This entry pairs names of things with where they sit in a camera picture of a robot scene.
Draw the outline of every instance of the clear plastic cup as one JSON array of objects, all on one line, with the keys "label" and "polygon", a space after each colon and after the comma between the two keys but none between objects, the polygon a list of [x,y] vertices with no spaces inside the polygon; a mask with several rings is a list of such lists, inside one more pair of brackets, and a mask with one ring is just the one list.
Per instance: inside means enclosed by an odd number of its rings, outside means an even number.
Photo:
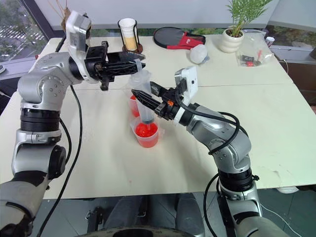
[{"label": "clear plastic cup", "polygon": [[142,137],[137,135],[136,133],[136,128],[137,126],[141,123],[140,117],[135,118],[131,123],[130,126],[133,130],[133,133],[135,134],[138,143],[145,148],[149,148],[149,147],[153,147],[154,145],[156,145],[156,143],[158,142],[158,138],[159,138],[159,132],[158,132],[158,124],[156,122],[153,122],[151,124],[148,124],[148,126],[152,125],[152,126],[156,126],[156,131],[152,136],[149,137]]},{"label": "clear plastic cup", "polygon": [[[151,94],[151,88],[150,88],[150,77],[151,73],[147,70],[141,70],[140,72],[137,72],[135,74],[132,74],[129,78],[129,85],[133,89],[142,90],[148,94]],[[151,109],[147,108],[145,105],[140,103],[139,101],[137,103],[138,112],[140,115],[141,120],[144,123],[151,123],[155,119],[155,113]]]},{"label": "clear plastic cup", "polygon": [[135,97],[135,95],[132,95],[132,96],[129,98],[129,107],[130,107],[130,110],[132,111],[132,114],[133,114],[135,117],[138,117],[138,116],[139,116],[139,111],[138,111],[138,107],[137,107],[137,102],[136,102],[136,97]]},{"label": "clear plastic cup", "polygon": [[[119,27],[122,32],[123,40],[127,50],[134,51],[137,49],[136,40],[134,37],[134,25],[136,21],[132,18],[124,18],[119,22]],[[135,27],[135,36],[137,37],[137,29]]]}]

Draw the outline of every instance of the small red object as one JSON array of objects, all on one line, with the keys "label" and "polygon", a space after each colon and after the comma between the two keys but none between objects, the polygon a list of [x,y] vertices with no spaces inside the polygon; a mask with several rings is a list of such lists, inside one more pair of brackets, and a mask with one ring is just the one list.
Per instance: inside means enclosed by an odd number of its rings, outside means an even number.
[{"label": "small red object", "polygon": [[247,67],[253,67],[253,62],[248,61],[247,62]]},{"label": "small red object", "polygon": [[262,54],[262,50],[259,50],[259,52],[258,52],[258,61],[260,60],[261,54]]},{"label": "small red object", "polygon": [[132,106],[130,105],[130,109],[132,111],[132,114],[135,116],[135,117],[138,117],[139,116],[139,111],[138,111],[138,108],[137,108],[137,104],[136,104],[136,97],[135,95],[132,95],[130,97],[131,100],[135,100],[135,104]]},{"label": "small red object", "polygon": [[173,106],[174,105],[174,103],[171,100],[168,100],[167,103],[168,103],[169,106]]},{"label": "small red object", "polygon": [[[150,123],[150,124],[144,124],[144,123],[140,123],[136,126],[135,129],[135,133],[137,136],[140,137],[151,137],[153,135],[155,135],[158,132],[158,127],[155,123]],[[139,144],[142,147],[153,147],[158,141],[158,136],[154,137],[152,140],[149,141],[143,141],[143,140],[138,140]]]}]

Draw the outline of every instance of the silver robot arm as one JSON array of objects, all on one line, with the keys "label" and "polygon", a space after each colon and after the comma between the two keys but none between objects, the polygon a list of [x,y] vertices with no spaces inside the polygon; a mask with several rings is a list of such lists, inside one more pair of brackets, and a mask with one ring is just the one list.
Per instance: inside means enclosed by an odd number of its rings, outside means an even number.
[{"label": "silver robot arm", "polygon": [[132,52],[107,53],[108,43],[87,47],[91,21],[72,12],[67,21],[69,52],[40,58],[34,69],[20,78],[21,128],[16,132],[13,179],[1,184],[0,235],[26,236],[52,179],[65,170],[66,150],[58,146],[60,110],[68,86],[86,80],[101,82],[107,90],[115,76],[137,72]]},{"label": "silver robot arm", "polygon": [[13,179],[1,184],[0,230],[23,235],[40,207],[49,182],[65,170],[65,148],[58,146],[59,114],[69,85],[78,84],[70,71],[69,53],[52,53],[20,78],[21,128],[16,132]]},{"label": "silver robot arm", "polygon": [[[183,71],[188,70],[194,71],[192,68],[186,68],[176,72],[176,89],[166,89],[151,82],[152,94],[161,97],[162,102],[156,101],[143,91],[132,90],[132,93],[142,104],[154,110],[159,117],[174,120],[174,122],[185,126],[187,131],[204,144],[209,151],[213,151],[233,135],[235,128],[225,121],[195,115],[195,112],[202,112],[218,118],[225,118],[219,112],[204,106],[189,104],[185,98],[186,93],[190,93],[190,91],[196,93],[192,87],[194,85],[197,87],[197,76],[194,73],[183,73]],[[182,104],[185,104],[186,101],[185,105],[193,113],[184,110],[178,103],[179,99],[182,100]],[[227,234],[229,237],[286,237],[287,234],[279,227],[262,217],[255,184],[258,177],[252,175],[250,168],[250,150],[250,140],[240,130],[230,144],[212,154],[219,173],[221,194],[218,195],[218,203]]]}]

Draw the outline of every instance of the floor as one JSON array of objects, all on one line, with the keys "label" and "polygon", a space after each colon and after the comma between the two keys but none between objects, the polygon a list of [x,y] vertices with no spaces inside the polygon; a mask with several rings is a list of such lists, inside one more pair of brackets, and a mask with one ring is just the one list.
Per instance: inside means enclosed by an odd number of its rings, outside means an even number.
[{"label": "floor", "polygon": [[[315,236],[316,192],[298,191],[294,194],[281,194],[275,189],[259,190],[261,203],[268,209],[282,216],[289,225],[303,237]],[[202,212],[203,193],[194,193]],[[101,206],[106,210],[105,217],[110,213],[119,197],[100,197],[92,200],[63,199],[44,229],[42,236],[77,236],[86,233],[87,221],[85,216],[89,210]],[[156,226],[174,228],[176,211],[174,209],[175,195],[152,196],[155,216],[151,216]],[[32,237],[35,237],[42,221],[54,204],[54,200],[44,200],[34,221]],[[210,223],[218,237],[225,237],[226,232],[221,220],[215,193],[209,193],[207,212]],[[285,223],[274,214],[263,210],[263,216],[272,220],[290,237],[296,237]]]}]

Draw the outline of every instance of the green plant leaves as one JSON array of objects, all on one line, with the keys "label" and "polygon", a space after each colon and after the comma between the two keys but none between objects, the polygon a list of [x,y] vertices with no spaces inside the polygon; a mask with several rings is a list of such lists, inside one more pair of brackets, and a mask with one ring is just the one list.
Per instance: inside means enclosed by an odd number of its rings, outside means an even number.
[{"label": "green plant leaves", "polygon": [[266,4],[272,0],[230,0],[227,5],[233,19],[233,37],[238,37],[244,25],[249,24],[267,10]]}]

